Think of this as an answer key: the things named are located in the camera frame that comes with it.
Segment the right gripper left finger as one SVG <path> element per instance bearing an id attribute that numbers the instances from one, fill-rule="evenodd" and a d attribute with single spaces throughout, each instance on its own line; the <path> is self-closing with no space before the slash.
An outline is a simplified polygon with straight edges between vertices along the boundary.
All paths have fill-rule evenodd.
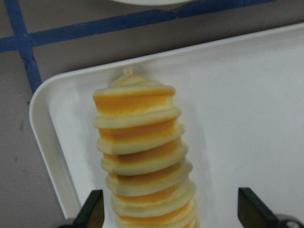
<path id="1" fill-rule="evenodd" d="M 105 222 L 103 190 L 92 190 L 72 223 L 57 228 L 102 228 Z"/>

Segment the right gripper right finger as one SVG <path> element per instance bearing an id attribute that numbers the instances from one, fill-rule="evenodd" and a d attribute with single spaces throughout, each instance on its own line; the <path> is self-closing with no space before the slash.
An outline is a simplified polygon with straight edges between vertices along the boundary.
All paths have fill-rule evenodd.
<path id="1" fill-rule="evenodd" d="M 238 188 L 237 217 L 244 228 L 302 228 L 295 217 L 274 214 L 248 187 Z"/>

